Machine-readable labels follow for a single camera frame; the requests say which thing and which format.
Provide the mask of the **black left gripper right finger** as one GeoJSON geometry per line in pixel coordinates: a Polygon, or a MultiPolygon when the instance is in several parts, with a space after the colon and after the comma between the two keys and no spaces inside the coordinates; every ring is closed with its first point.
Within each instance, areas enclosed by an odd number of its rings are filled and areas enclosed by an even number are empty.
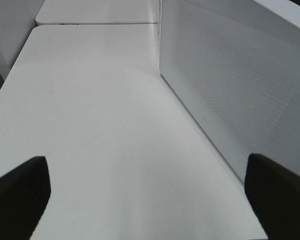
{"type": "Polygon", "coordinates": [[[300,240],[300,176],[270,158],[248,157],[244,192],[269,240],[300,240]]]}

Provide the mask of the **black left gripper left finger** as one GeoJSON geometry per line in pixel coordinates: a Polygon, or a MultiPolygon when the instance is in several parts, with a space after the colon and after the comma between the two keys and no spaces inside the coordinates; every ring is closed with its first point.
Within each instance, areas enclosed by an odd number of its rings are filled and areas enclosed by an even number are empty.
{"type": "Polygon", "coordinates": [[[51,196],[47,160],[35,156],[0,177],[0,240],[29,240],[51,196]]]}

